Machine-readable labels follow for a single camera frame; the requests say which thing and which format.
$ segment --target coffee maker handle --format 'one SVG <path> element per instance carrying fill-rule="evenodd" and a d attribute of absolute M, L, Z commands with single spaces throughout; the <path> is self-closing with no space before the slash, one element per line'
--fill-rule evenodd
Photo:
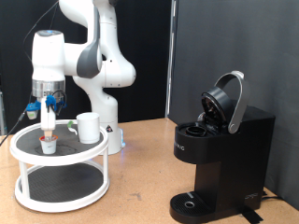
<path fill-rule="evenodd" d="M 226 86 L 226 84 L 233 78 L 237 78 L 240 83 L 240 95 L 236 103 L 234 114 L 228 126 L 229 133 L 237 132 L 250 98 L 250 85 L 244 79 L 244 74 L 239 71 L 233 71 L 231 73 L 223 75 L 218 79 L 215 86 L 220 89 L 223 89 Z"/>

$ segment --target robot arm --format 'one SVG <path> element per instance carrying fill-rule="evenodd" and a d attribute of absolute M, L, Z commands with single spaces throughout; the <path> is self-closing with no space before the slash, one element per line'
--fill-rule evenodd
<path fill-rule="evenodd" d="M 60 6 L 65 16 L 88 28 L 88 41 L 68 48 L 61 32 L 39 31 L 35 35 L 33 95 L 41 103 L 41 129 L 45 132 L 46 141 L 51 140 L 56 122 L 49 97 L 55 93 L 52 97 L 54 107 L 61 101 L 61 91 L 65 91 L 65 70 L 70 70 L 68 75 L 71 76 L 93 78 L 99 74 L 102 65 L 99 13 L 93 0 L 61 0 Z"/>
<path fill-rule="evenodd" d="M 56 91 L 64 91 L 64 75 L 73 76 L 92 102 L 93 112 L 100 114 L 101 126 L 110 127 L 109 153 L 121 149 L 118 127 L 118 103 L 103 88 L 133 84 L 134 67 L 121 54 L 117 39 L 115 6 L 117 0 L 60 0 L 65 16 L 88 29 L 85 44 L 68 44 L 56 31 L 36 33 L 33 45 L 33 95 L 41 103 L 41 129 L 46 140 L 55 129 L 55 113 L 46 103 Z M 107 60 L 102 62 L 102 54 Z M 57 92 L 56 102 L 62 95 Z"/>

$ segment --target coffee maker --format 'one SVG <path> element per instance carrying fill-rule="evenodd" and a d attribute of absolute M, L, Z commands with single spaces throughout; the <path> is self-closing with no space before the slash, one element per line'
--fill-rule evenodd
<path fill-rule="evenodd" d="M 233 78 L 237 102 L 223 91 Z M 249 96 L 241 72 L 225 74 L 202 94 L 199 119 L 176 127 L 175 156 L 196 164 L 194 191 L 171 199 L 176 221 L 207 223 L 260 208 L 275 116 L 248 106 Z"/>

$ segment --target dark background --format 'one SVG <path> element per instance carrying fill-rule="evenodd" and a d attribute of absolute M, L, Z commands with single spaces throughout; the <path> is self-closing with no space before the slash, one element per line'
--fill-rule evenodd
<path fill-rule="evenodd" d="M 33 67 L 23 52 L 22 41 L 54 3 L 55 0 L 1 2 L 0 74 L 8 130 L 28 104 L 32 88 Z M 116 5 L 120 49 L 136 70 L 136 80 L 131 87 L 105 89 L 119 102 L 119 122 L 164 117 L 170 11 L 171 0 L 120 0 Z M 30 56 L 34 33 L 50 28 L 53 12 L 47 14 L 28 36 L 25 47 Z M 86 42 L 85 27 L 67 19 L 59 7 L 52 29 L 63 32 L 67 43 Z M 58 119 L 72 119 L 91 111 L 87 94 L 72 77 L 66 77 L 65 88 L 68 107 Z M 15 132 L 37 122 L 39 118 L 25 118 Z"/>
<path fill-rule="evenodd" d="M 299 1 L 179 0 L 169 118 L 195 121 L 201 94 L 233 70 L 249 105 L 274 114 L 265 186 L 299 209 Z M 226 90 L 236 98 L 238 87 Z"/>

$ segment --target white rack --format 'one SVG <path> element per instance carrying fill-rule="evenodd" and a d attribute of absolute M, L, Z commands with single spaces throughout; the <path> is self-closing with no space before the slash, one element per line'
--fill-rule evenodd
<path fill-rule="evenodd" d="M 66 124 L 68 123 L 68 119 L 57 120 L 56 124 Z M 98 199 L 100 199 L 109 188 L 109 178 L 108 178 L 108 135 L 107 131 L 101 127 L 101 134 L 103 135 L 103 141 L 99 143 L 99 145 L 72 155 L 67 156 L 42 156 L 42 155 L 33 155 L 26 153 L 19 148 L 17 148 L 18 140 L 25 135 L 26 133 L 31 132 L 32 130 L 39 129 L 40 123 L 29 126 L 25 129 L 20 130 L 16 133 L 10 143 L 10 152 L 13 157 L 19 160 L 19 166 L 21 171 L 21 176 L 18 178 L 15 187 L 15 195 L 16 199 L 25 207 L 30 209 L 40 211 L 40 212 L 48 212 L 48 213 L 59 213 L 66 212 L 71 210 L 76 210 L 81 207 L 87 206 L 91 203 L 94 203 Z M 102 154 L 103 155 L 103 166 L 98 164 L 95 161 L 90 161 L 90 159 Z M 34 166 L 27 170 L 27 164 L 33 164 Z M 43 168 L 45 166 L 66 166 L 70 164 L 76 163 L 85 163 L 95 167 L 99 172 L 103 174 L 103 184 L 99 186 L 99 188 L 91 193 L 90 195 L 76 199 L 71 202 L 63 202 L 63 203 L 45 203 L 35 201 L 30 198 L 30 188 L 28 182 L 28 175 L 32 172 Z"/>

